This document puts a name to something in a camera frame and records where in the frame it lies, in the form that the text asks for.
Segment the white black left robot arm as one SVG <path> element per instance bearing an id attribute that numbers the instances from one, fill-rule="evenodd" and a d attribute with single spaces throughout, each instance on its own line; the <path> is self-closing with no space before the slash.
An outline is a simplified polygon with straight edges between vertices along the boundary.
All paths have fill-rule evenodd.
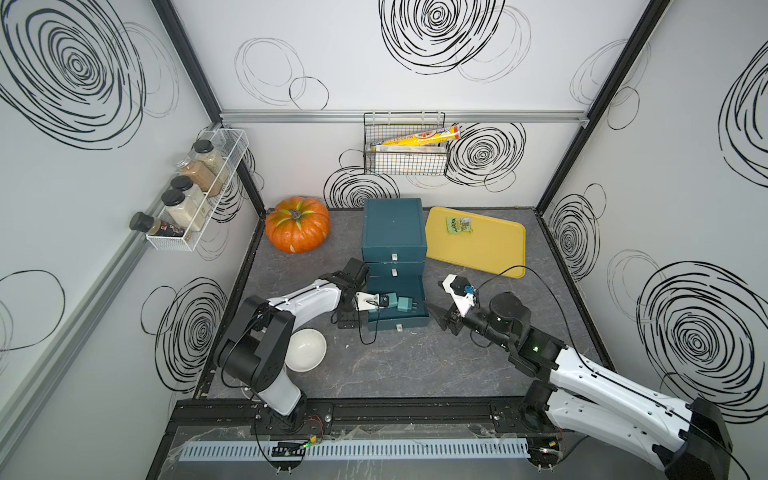
<path id="1" fill-rule="evenodd" d="M 275 414 L 291 416 L 304 397 L 286 372 L 291 336 L 316 317 L 352 305 L 368 276 L 369 267 L 352 258 L 295 292 L 246 298 L 213 350 L 220 373 L 243 382 Z"/>

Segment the teal plug cube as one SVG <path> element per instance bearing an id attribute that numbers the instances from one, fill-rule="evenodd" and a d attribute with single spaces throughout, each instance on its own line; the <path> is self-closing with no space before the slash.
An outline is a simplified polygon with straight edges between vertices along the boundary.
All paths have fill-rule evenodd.
<path id="1" fill-rule="evenodd" d="M 416 307 L 416 303 L 411 297 L 399 297 L 397 301 L 397 311 L 401 313 L 412 312 Z"/>
<path id="2" fill-rule="evenodd" d="M 396 293 L 386 293 L 379 295 L 379 306 L 381 308 L 393 308 L 398 305 L 398 296 Z"/>

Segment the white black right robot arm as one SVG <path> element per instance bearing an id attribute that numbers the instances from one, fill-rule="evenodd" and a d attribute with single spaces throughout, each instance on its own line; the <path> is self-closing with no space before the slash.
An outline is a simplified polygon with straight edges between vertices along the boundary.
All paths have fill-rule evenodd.
<path id="1" fill-rule="evenodd" d="M 635 383 L 588 360 L 532 326 L 531 312 L 504 292 L 483 307 L 475 295 L 426 306 L 442 330 L 467 328 L 503 348 L 533 382 L 525 409 L 542 422 L 610 444 L 646 461 L 668 479 L 726 479 L 732 442 L 719 408 L 687 402 Z"/>

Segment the teal drawer cabinet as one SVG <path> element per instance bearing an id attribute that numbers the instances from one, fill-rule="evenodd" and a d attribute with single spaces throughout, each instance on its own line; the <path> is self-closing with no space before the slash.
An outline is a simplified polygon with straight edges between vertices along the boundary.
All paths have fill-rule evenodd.
<path id="1" fill-rule="evenodd" d="M 367 292 L 394 292 L 398 298 L 411 297 L 416 303 L 409 313 L 398 312 L 397 306 L 369 311 L 367 328 L 370 331 L 427 326 L 429 314 L 423 286 L 426 254 L 420 199 L 368 199 L 365 202 L 362 255 L 369 268 Z"/>

